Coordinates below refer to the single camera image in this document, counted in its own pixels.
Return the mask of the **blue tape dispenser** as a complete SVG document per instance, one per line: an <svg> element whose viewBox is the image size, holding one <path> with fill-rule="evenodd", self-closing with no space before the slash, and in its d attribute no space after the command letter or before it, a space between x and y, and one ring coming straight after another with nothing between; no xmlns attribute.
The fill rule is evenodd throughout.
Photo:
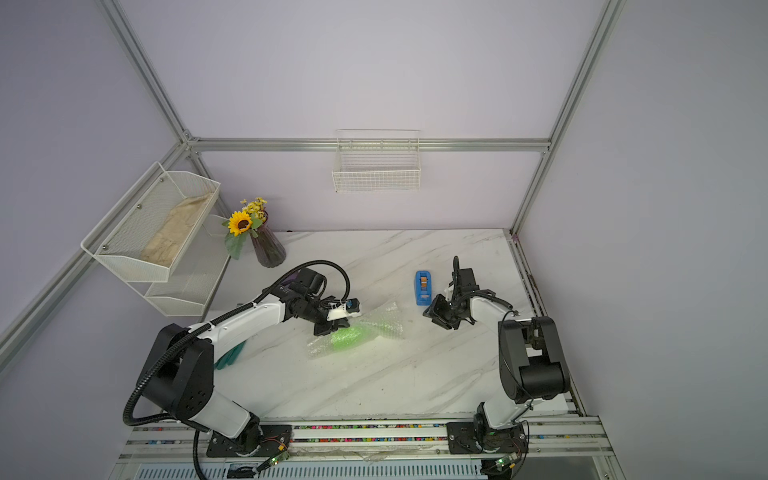
<svg viewBox="0 0 768 480"><path fill-rule="evenodd" d="M414 296L418 306L429 306L432 302L432 279L431 273L426 270L419 270L414 277Z"/></svg>

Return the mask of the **clear bubble wrap sheet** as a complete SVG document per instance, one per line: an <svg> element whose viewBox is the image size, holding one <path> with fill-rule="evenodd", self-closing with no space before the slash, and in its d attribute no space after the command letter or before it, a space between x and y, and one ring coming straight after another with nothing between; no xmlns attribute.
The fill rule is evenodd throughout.
<svg viewBox="0 0 768 480"><path fill-rule="evenodd" d="M360 317L353 318L348 327L339 328L329 335L317 337L307 344L312 359L347 351L368 342L383 338L405 338L403 315L396 302L383 304Z"/></svg>

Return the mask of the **green plastic wine glass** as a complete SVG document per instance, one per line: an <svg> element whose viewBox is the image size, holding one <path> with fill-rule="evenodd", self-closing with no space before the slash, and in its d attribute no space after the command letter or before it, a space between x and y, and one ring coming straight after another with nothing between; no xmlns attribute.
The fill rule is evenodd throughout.
<svg viewBox="0 0 768 480"><path fill-rule="evenodd" d="M331 335L331 351L341 352L359 347L379 336L377 330L369 325L349 326L333 332Z"/></svg>

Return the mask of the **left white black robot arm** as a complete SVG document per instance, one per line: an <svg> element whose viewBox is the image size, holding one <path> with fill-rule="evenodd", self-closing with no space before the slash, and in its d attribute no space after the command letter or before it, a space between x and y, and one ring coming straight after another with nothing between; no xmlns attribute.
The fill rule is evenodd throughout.
<svg viewBox="0 0 768 480"><path fill-rule="evenodd" d="M344 281L340 297L326 296L327 279L316 270L321 264L313 260L294 267L254 300L212 320L161 329L123 408L123 423L137 427L176 420L229 440L241 455L259 449L265 441L259 417L217 390L215 372L250 338L290 319L311 323L317 336L348 327L360 312L350 295L349 275L325 261Z"/></svg>

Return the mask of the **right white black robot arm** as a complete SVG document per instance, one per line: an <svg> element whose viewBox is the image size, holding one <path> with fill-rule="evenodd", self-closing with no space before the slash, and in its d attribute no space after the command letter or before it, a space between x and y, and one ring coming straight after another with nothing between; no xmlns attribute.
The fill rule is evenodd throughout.
<svg viewBox="0 0 768 480"><path fill-rule="evenodd" d="M483 289L471 268L453 259L449 293L438 294L423 316L445 330L464 322L482 324L496 334L500 389L479 404L471 438L479 449L496 440L520 442L521 421L537 400L568 392L571 376L557 326L548 316L521 318L512 303Z"/></svg>

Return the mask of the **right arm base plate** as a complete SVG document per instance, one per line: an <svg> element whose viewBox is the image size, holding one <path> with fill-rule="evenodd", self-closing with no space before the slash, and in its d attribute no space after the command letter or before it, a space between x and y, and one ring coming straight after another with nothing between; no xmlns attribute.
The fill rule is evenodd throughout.
<svg viewBox="0 0 768 480"><path fill-rule="evenodd" d="M509 454L527 453L528 441L522 425L512 428L482 430L472 422L446 424L448 448L451 454Z"/></svg>

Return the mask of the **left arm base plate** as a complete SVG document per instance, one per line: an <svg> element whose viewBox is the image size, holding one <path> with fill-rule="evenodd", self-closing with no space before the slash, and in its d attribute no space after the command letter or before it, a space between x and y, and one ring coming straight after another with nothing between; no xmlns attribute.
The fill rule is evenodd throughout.
<svg viewBox="0 0 768 480"><path fill-rule="evenodd" d="M209 458L271 458L286 451L291 443L293 427L289 424L266 424L236 438L213 433L206 449Z"/></svg>

